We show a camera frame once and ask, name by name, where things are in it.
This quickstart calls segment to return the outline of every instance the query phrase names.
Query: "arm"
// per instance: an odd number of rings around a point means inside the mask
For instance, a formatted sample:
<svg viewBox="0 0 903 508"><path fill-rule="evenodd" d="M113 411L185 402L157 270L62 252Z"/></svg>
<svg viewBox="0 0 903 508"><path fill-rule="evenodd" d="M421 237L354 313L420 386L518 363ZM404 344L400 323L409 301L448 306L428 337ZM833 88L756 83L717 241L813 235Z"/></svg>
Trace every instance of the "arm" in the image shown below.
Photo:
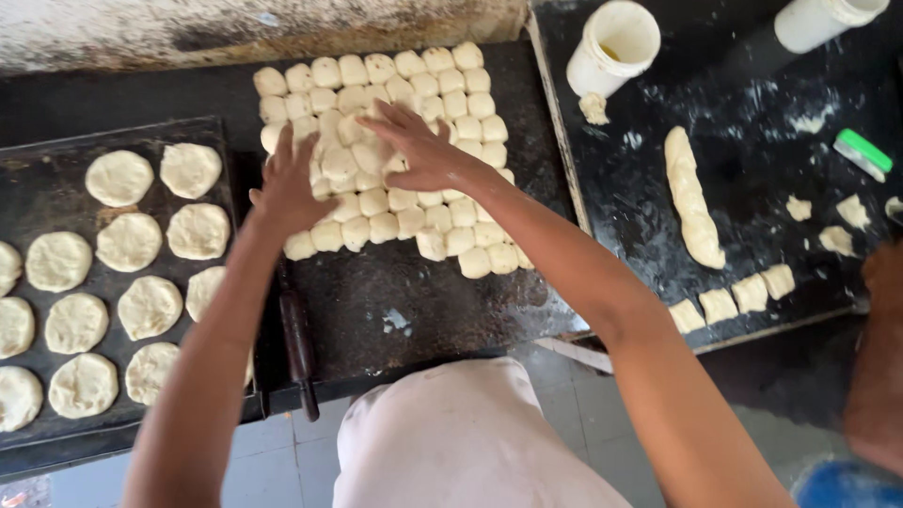
<svg viewBox="0 0 903 508"><path fill-rule="evenodd" d="M293 150L292 135L289 124L264 170L264 190L252 193L255 208L229 253L226 276L203 319L182 339L179 360L144 417L125 507L219 506L273 266L289 234L309 229L335 206L311 194L308 162L317 136Z"/></svg>
<svg viewBox="0 0 903 508"><path fill-rule="evenodd" d="M871 312L856 357L843 433L856 455L903 477L903 246L885 245L862 276Z"/></svg>
<svg viewBox="0 0 903 508"><path fill-rule="evenodd" d="M605 343L628 414L675 506L792 506L743 426L677 332L667 308L623 263L418 116L380 104L362 123L405 153L386 183L466 193L511 235Z"/></svg>

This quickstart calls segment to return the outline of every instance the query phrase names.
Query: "hand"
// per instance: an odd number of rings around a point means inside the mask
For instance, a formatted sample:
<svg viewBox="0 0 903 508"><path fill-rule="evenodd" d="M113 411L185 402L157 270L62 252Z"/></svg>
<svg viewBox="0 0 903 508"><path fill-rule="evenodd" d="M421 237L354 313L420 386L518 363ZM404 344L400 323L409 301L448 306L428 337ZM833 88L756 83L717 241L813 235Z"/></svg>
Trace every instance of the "hand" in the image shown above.
<svg viewBox="0 0 903 508"><path fill-rule="evenodd" d="M903 312L903 243L882 244L862 264L862 278L871 292L871 312Z"/></svg>
<svg viewBox="0 0 903 508"><path fill-rule="evenodd" d="M404 104L389 106L374 99L383 120L358 118L360 125L405 154L408 171L386 175L386 185L407 191L462 191L475 175L496 174L491 166L449 144L449 126L438 120L439 134Z"/></svg>
<svg viewBox="0 0 903 508"><path fill-rule="evenodd" d="M311 156L320 133L294 147L293 134L292 123L285 124L276 151L264 166L263 190L251 189L248 195L264 223L284 237L309 230L338 205L335 200L317 201L311 191Z"/></svg>

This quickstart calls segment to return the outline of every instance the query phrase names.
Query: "white plastic container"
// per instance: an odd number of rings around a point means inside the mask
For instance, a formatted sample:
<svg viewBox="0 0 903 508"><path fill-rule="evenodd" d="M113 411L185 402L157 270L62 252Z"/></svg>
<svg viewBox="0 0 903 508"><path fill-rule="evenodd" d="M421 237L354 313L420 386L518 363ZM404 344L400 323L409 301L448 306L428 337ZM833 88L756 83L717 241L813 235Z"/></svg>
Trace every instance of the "white plastic container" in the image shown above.
<svg viewBox="0 0 903 508"><path fill-rule="evenodd" d="M775 16L777 39L794 53L809 52L854 26L871 23L890 0L794 0Z"/></svg>
<svg viewBox="0 0 903 508"><path fill-rule="evenodd" d="M609 56L600 44L618 58ZM656 18L645 7L629 0L610 0L583 26L583 38L567 64L568 83L580 97L596 92L607 99L648 69L661 45Z"/></svg>

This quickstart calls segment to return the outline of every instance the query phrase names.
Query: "black baking tray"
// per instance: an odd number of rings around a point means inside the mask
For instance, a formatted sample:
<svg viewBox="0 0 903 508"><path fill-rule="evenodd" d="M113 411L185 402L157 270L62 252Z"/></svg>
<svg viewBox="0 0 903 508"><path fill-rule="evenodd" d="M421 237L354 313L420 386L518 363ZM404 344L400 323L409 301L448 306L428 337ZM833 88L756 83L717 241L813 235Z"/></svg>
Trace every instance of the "black baking tray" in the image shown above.
<svg viewBox="0 0 903 508"><path fill-rule="evenodd" d="M174 195L160 180L163 149L175 143L211 146L223 161L219 180L198 200ZM85 173L90 163L98 156L115 150L135 152L150 161L154 169L154 182L137 205L110 208L91 197L85 188ZM0 210L0 240L13 245L23 259L35 238L54 231L76 232L88 241L92 249L96 249L98 232L120 213L147 213L157 220L161 230L165 232L170 218L183 205L208 202L226 210L232 226L229 239L231 246L238 226L234 204L237 200L233 194L237 187L233 184L226 155L222 122L216 117L177 120L0 149L0 202L3 204ZM171 280L184 297L188 279L192 275L225 262L225 255L203 261L178 258L172 254L165 241L154 262L134 273L114 271L94 258L85 281L62 293L35 289L23 273L9 296L24 298L31 306L35 321L34 341L28 351L0 361L0 366L17 365L34 372L43 386L44 403L32 423L15 432L0 433L0 450L102 432L140 422L147 407L128 398L126 366L136 351L150 343L180 343L193 321L183 309L179 321L166 333L133 342L116 314L119 297L135 279L147 275ZM44 339L43 324L53 303L66 295L79 292L98 296L107 305L110 318L107 334L91 352L103 355L116 365L119 394L113 405L99 415L66 419L53 410L46 396L51 376L75 355L50 352ZM252 383L246 396L256 394L254 387L255 384Z"/></svg>

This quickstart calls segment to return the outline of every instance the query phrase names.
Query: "grid of dough balls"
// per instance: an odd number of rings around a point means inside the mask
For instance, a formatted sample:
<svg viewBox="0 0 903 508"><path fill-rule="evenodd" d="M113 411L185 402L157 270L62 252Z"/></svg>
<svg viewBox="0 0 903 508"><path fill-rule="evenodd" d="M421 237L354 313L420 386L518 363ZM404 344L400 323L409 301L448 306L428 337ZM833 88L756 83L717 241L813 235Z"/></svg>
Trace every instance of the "grid of dough balls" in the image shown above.
<svg viewBox="0 0 903 508"><path fill-rule="evenodd" d="M360 252L368 242L413 239L427 259L457 256L468 278L533 268L523 250L469 196L451 189L415 193L387 188L384 176L406 171L405 162L356 121L374 115L376 98L407 105L433 132L441 118L451 127L451 143L514 184L514 173L506 168L505 121L496 114L483 54L473 42L451 50L430 48L420 55L399 52L394 58L379 53L363 59L353 54L322 57L310 66L294 65L285 75L264 67L254 84L266 152L274 152L286 122L293 123L296 140L319 130L311 162L313 194L340 200L329 217L289 237L284 245L288 259L342 248Z"/></svg>

